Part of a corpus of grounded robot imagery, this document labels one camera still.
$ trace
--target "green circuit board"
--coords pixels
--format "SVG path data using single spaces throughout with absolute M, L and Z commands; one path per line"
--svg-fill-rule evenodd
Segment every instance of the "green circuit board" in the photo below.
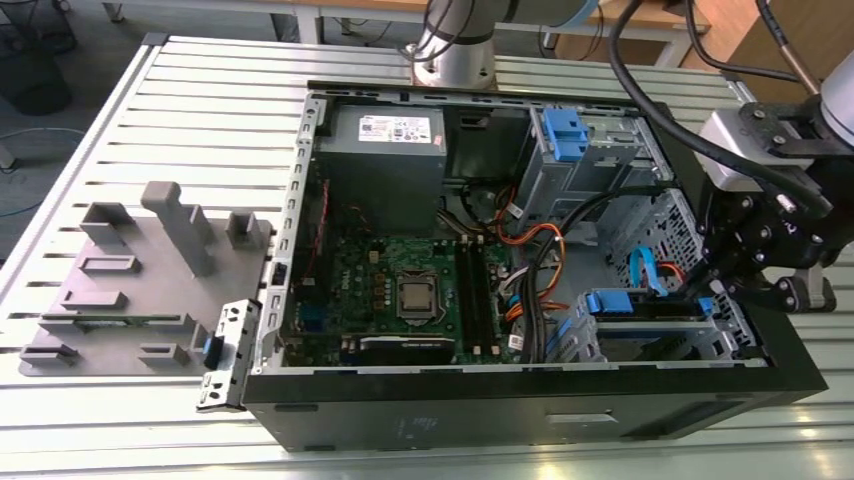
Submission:
M 332 253 L 330 299 L 325 306 L 304 305 L 300 322 L 308 332 L 302 338 L 300 358 L 289 363 L 337 366 L 341 339 L 348 335 L 426 336 L 454 340 L 457 364 L 512 363 L 517 352 L 506 347 L 506 335 L 500 325 L 493 288 L 501 269 L 508 268 L 508 251 L 502 245 L 486 245 L 482 259 L 489 278 L 488 302 L 492 313 L 494 350 L 464 347 L 464 326 L 457 299 L 452 240 L 410 238 L 341 239 Z M 430 285 L 430 307 L 434 315 L 401 318 L 401 284 Z

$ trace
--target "power supply label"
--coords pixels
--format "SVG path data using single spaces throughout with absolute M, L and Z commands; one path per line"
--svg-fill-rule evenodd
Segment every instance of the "power supply label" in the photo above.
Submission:
M 358 119 L 358 141 L 430 143 L 429 118 L 365 115 Z

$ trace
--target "motherboard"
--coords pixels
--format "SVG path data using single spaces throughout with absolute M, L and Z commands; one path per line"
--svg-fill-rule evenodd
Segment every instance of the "motherboard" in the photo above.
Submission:
M 328 300 L 298 305 L 288 364 L 513 363 L 494 295 L 508 269 L 506 247 L 481 239 L 338 239 Z

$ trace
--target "gray 3d printed holder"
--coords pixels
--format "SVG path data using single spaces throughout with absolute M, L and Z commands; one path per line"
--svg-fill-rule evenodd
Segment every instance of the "gray 3d printed holder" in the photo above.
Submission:
M 58 298 L 41 316 L 19 371 L 31 376 L 198 375 L 225 303 L 254 298 L 270 225 L 250 213 L 208 220 L 180 186 L 149 182 L 133 218 L 93 203 L 89 236 Z

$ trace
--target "ram slot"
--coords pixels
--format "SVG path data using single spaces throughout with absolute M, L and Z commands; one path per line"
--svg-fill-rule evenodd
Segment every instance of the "ram slot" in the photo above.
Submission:
M 480 351 L 476 297 L 470 281 L 470 245 L 456 243 L 456 298 L 458 301 L 460 323 L 462 325 L 462 349 L 474 354 Z
M 473 245 L 469 252 L 468 267 L 474 299 L 480 351 L 484 355 L 494 355 L 497 354 L 497 343 L 494 342 L 494 323 L 489 302 L 489 274 L 485 257 L 482 255 L 482 245 Z

